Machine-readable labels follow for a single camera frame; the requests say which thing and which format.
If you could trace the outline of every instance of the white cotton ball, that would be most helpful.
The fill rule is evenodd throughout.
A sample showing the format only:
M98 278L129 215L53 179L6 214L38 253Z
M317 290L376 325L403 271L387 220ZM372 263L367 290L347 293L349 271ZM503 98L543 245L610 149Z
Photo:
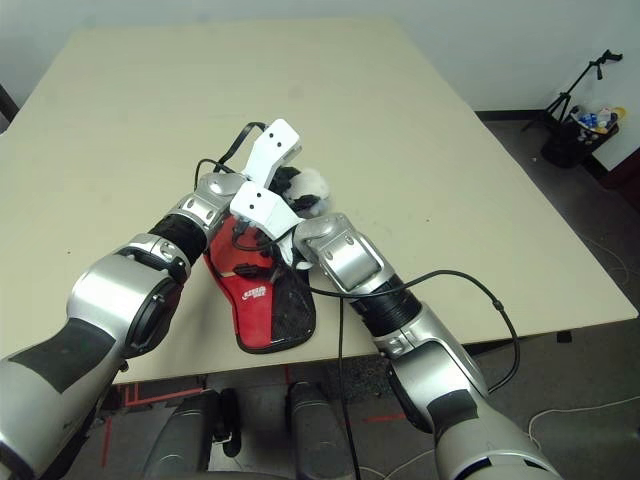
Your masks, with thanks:
M306 168L291 179L291 187L284 195L290 200L296 200L303 195L315 195L326 199L329 193L329 184L322 175L317 170Z

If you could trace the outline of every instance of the black stand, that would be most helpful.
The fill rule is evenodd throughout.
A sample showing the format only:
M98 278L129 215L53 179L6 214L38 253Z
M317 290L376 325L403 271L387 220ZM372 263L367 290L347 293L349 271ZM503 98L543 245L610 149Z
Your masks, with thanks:
M587 74L587 72L589 72L589 70L591 70L592 67L596 67L596 70L598 71L598 80L602 80L603 75L600 65L604 65L607 60L611 60L612 62L619 62L620 60L622 60L622 54L611 53L611 50L607 50L600 56L600 58L590 61L589 65L587 65L587 68L584 69L578 79L573 82L571 87L569 87L569 90L567 90L566 92L561 92L558 98L556 98L542 112L536 115L535 118L533 118L529 123L522 127L521 131L526 131L531 125L536 122L544 122L545 119L548 118L548 116L553 115L553 112L555 112L560 105L562 105L562 112L560 113L558 122L562 123L562 121L564 120L564 115L567 112L567 106L571 101L571 92L573 91L573 89L576 87L576 85L578 85L578 83L580 83L580 80L582 80L582 78Z

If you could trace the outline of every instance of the black cable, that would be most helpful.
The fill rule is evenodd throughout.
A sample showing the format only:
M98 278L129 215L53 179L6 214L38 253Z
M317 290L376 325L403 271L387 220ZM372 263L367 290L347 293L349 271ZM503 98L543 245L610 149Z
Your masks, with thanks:
M202 166L203 163L211 163L215 165L215 168L213 169L214 172L219 172L220 170L222 170L225 173L235 173L229 167L225 167L224 164L231 157L235 155L235 153L238 151L238 148L240 148L240 145L242 145L242 142L244 142L244 140L247 138L249 133L251 133L251 130L253 130L256 127L264 132L267 129L267 124L263 122L247 123L244 126L244 128L240 131L236 139L233 141L233 143L229 147L229 150L227 150L227 152L222 157L220 157L220 159L217 162L209 158L203 158L202 160L200 160L198 162L198 166L196 167L195 178L193 180L193 189L195 190L196 188L198 188L198 178L200 178L200 167Z
M340 298L340 299L344 299L344 298L373 298L373 297L380 297L382 295L389 295L392 293L397 293L400 292L402 290L406 290L407 288L410 288L414 285L417 285L419 283L424 282L425 280L428 280L430 278L434 278L440 275L452 275L454 277L460 277L460 278L464 278L465 280L468 280L469 282L473 283L476 287L478 287L480 290L482 290L482 292L489 297L489 299L491 300L491 303L493 304L493 308L495 308L498 313L500 313L500 316L502 317L502 319L504 320L504 323L507 325L507 328L509 329L509 333L511 334L511 342L513 343L513 364L511 365L511 368L509 369L509 371L507 372L507 374L498 382L496 382L494 385L492 385L491 387L489 387L489 393L493 393L496 390L498 390L501 387L504 387L509 381L511 381L511 379L516 375L516 372L518 371L518 368L520 368L520 339L518 338L518 334L516 333L516 329L513 326L513 323L511 323L511 319L509 318L509 315L507 314L507 312L504 309L504 305L502 305L502 302L500 302L500 300L498 300L498 298L493 294L493 292L491 292L491 290L489 290L482 282L480 282L478 279L472 277L471 275L464 273L464 272L459 272L457 270L434 270L433 272L429 272L429 273L425 273L424 275L421 275L417 278L414 278L413 280L403 283L402 285L399 285L397 287L394 288L390 288L388 290L384 290L381 292L375 292L375 293L361 293L361 294L354 294L354 293L342 293L342 292L332 292L329 290L321 290L319 288L315 288L312 287L311 285L308 285L306 283L304 283L299 277L298 275L294 275L295 278L297 278L303 285L306 286L306 288L308 288L311 292L316 293L318 295L323 295L326 297L334 297L334 298Z
M349 450L351 450L351 460L353 469L356 474L356 480L360 480L360 464L358 463L358 454L356 453L356 444L353 441L353 432L351 431L351 420L349 419L349 410L347 409L347 400L344 396L344 377L342 375L342 344L344 339L344 298L340 298L340 327L338 328L338 385L340 390L340 404L342 405L342 416L344 417L344 426L347 430L347 439L349 440Z
M289 235L291 232L293 232L296 227L297 227L297 225L294 225L289 230L287 230L282 235L280 235L278 238L274 238L273 240L269 240L268 242L263 243L262 245L256 245L255 247L250 247L248 245L241 245L240 243L238 243L238 238L241 237L242 235L234 235L234 236L232 236L231 237L231 244L235 248L237 248L238 250L242 250L244 252L262 252L264 250L267 250L268 248L273 247L274 245L277 245L280 240L282 240L287 235Z
M233 143L229 147L229 150L227 150L227 153L225 153L222 157L220 157L220 160L218 160L218 162L224 164L227 162L227 160L233 157L236 151L238 150L238 148L240 148L240 145L242 145L242 142L244 142L245 138L247 138L247 136L251 133L251 130L253 130L256 127L264 132L267 129L267 124L263 122L247 123L244 126L244 128L240 131L236 139L233 141ZM216 168L213 171L218 172L220 169L221 167L216 166Z
M232 168L227 167L226 165L220 163L220 162L216 162L215 160L211 160L210 158L203 158L202 160L200 160L198 162L198 165L196 166L196 173L193 176L193 189L195 190L196 188L198 188L198 179L200 178L200 167L202 167L202 165L204 165L205 163L210 163L212 165L215 165L216 168L220 167L220 169L224 172L224 173L236 173L235 170L233 170Z

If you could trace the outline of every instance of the white cable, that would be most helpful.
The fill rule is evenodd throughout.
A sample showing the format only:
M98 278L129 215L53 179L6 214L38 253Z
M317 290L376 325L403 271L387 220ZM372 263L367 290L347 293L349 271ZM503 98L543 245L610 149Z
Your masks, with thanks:
M393 470L391 470L391 472L389 472L389 473L387 474L387 476L386 476L386 477L384 477L384 480L389 480L389 478L391 478L391 475L394 475L394 474L398 473L398 472L399 472L400 470L402 470L403 468L408 467L408 466L409 466L409 465L411 465L413 462L415 462L415 461L417 461L417 460L420 460L422 457L424 457L424 456L426 456L426 455L429 455L430 453L433 453L433 449L431 449L431 450L427 450L426 452L419 453L418 455L416 455L416 456L415 456L415 457L413 457L412 459L407 460L407 461L406 461L406 462L404 462L402 465L400 465L400 466L398 466L398 467L394 468Z
M605 247L604 245L599 244L598 242L596 242L595 240L590 239L589 237L587 237L586 235L582 235L581 233L576 232L576 234L583 240L586 240L587 242L595 245L596 247L598 247L600 250L602 250L603 252L607 252L609 255L611 255L613 258L615 258L618 263L620 264L620 266L622 268L613 268L611 270L607 270L607 272L611 272L611 271L623 271L625 274L624 277L624 281L621 283L621 285L626 285L629 282L629 269L627 268L627 266L625 265L625 263L622 261L622 259L612 250L609 250L607 247Z
M551 408L549 410L543 410L542 412L536 413L533 417L531 417L531 419L529 420L529 428L528 428L528 432L529 432L529 438L531 439L531 441L533 443L535 443L538 446L539 450L542 450L540 443L536 440L536 438L533 436L533 424L535 423L536 420L538 420L540 417L544 417L545 415L548 415L550 413L576 413L576 412L590 412L592 410L599 410L601 408L608 408L608 407L615 407L616 405L622 405L623 403L629 403L629 402L633 402L634 400L640 400L640 395L636 395L635 397L631 397L631 398L625 398L624 400L618 400L616 402L610 402L610 403L604 403L602 405L595 405L593 407L579 407L579 408Z
M377 471L377 470L375 470L373 468L370 468L370 467L363 467L362 465L360 465L360 470L362 470L363 472L371 472L371 473L377 475L378 477L382 478L383 480L385 478L384 473L379 472L379 471Z
M395 475L396 473L398 473L403 468L408 467L413 462L416 462L416 461L420 460L422 457L424 457L426 455L429 455L430 453L433 453L433 449L427 450L426 452L419 453L415 457L413 457L413 458L407 460L406 462L404 462L402 465L397 466L396 468L391 470L391 472L387 473L386 475L383 474L383 473L380 473L377 470L374 470L373 468L369 468L369 467L360 466L360 470L364 470L365 472L374 473L374 474L378 475L380 478L382 478L382 480L389 480L392 475Z
M629 270L628 268L611 268L607 270L607 272L621 272L621 271L626 271L627 273L631 273L633 275L637 275L638 277L640 277L640 272L636 272L635 270Z

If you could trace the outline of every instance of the black fabric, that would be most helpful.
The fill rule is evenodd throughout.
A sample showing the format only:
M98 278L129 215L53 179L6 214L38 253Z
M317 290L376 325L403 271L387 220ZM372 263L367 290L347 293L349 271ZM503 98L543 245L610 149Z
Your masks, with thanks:
M308 340L315 328L316 307L311 292L286 270L273 285L271 338L291 348Z
M436 398L428 406L433 420L436 443L454 425L478 418L478 407L466 390L455 390Z
M384 292L402 285L397 275L376 288L373 293ZM422 305L409 290L402 290L379 297L361 298L351 306L362 316L371 335L382 337L413 320Z
M115 339L104 330L70 318L49 340L9 359L33 370L62 393L95 368L107 355Z
M149 233L173 242L193 265L207 247L207 237L196 223L184 215L167 215Z

